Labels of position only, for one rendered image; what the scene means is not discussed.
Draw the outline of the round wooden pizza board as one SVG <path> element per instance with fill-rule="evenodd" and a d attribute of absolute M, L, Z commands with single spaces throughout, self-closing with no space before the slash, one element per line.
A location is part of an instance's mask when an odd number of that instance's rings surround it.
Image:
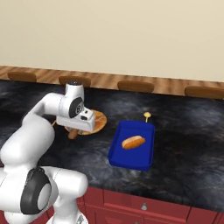
<path fill-rule="evenodd" d="M 81 116 L 82 120 L 87 120 L 91 115 L 94 115 L 94 129 L 92 131 L 83 131 L 80 129 L 72 129 L 68 128 L 67 126 L 63 126 L 68 132 L 67 137 L 71 140 L 74 140 L 78 135 L 87 136 L 102 130 L 107 124 L 107 117 L 102 112 L 86 108 L 82 112 L 80 112 L 77 116 Z"/>

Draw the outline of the red drawer front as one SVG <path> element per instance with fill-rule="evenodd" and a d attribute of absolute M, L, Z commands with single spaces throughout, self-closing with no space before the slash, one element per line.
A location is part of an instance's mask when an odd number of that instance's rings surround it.
<path fill-rule="evenodd" d="M 103 191 L 103 201 L 108 207 L 125 209 L 155 220 L 178 224 L 186 223 L 190 211 L 189 206 L 106 190 Z"/>

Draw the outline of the brown wooden stool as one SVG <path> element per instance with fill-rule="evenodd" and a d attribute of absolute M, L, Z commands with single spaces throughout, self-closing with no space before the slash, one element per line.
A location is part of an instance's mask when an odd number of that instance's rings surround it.
<path fill-rule="evenodd" d="M 12 81 L 27 81 L 27 82 L 37 81 L 37 76 L 34 73 L 26 73 L 26 72 L 10 72 L 8 73 L 8 78 Z"/>
<path fill-rule="evenodd" d="M 134 80 L 121 80 L 117 83 L 119 90 L 152 93 L 154 85 L 149 82 L 134 81 Z"/>
<path fill-rule="evenodd" d="M 59 77 L 59 83 L 61 85 L 66 85 L 69 81 L 79 82 L 85 88 L 89 88 L 91 86 L 91 80 L 86 77 L 80 77 L 80 76 L 60 76 Z"/>
<path fill-rule="evenodd" d="M 224 89 L 216 87 L 186 87 L 185 95 L 199 98 L 224 99 Z"/>

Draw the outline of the red cabinet panel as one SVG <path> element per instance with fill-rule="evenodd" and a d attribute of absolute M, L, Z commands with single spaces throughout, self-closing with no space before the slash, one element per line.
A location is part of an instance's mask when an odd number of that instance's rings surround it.
<path fill-rule="evenodd" d="M 224 224 L 224 213 L 192 207 L 186 224 Z"/>

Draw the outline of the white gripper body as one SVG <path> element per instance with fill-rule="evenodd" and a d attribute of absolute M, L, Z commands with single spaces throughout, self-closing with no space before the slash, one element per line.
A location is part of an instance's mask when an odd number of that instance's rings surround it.
<path fill-rule="evenodd" d="M 76 116 L 75 118 L 58 116 L 56 123 L 60 126 L 67 126 L 76 130 L 92 131 L 95 127 L 95 116 L 91 115 L 87 120 L 82 120 L 81 116 Z"/>

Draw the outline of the red cabinet door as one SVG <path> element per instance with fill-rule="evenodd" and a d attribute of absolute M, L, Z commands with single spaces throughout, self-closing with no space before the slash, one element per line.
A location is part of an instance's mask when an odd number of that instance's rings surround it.
<path fill-rule="evenodd" d="M 86 206 L 86 215 L 90 224 L 185 224 L 174 220 L 144 218 L 138 214 L 118 212 L 95 206 Z"/>

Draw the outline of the blue rectangular tray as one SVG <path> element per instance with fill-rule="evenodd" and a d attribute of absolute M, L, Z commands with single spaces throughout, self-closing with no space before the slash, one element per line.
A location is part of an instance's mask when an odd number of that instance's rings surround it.
<path fill-rule="evenodd" d="M 125 150 L 122 142 L 133 136 L 140 136 L 145 142 L 134 149 Z M 108 151 L 109 163 L 117 167 L 147 172 L 153 160 L 154 136 L 155 126 L 151 123 L 120 121 Z"/>

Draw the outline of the hot dog in bun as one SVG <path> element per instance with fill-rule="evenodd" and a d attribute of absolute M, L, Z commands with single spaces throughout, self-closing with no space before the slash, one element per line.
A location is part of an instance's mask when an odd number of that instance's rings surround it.
<path fill-rule="evenodd" d="M 132 136 L 122 141 L 122 147 L 125 150 L 134 149 L 145 143 L 145 139 L 142 136 Z"/>

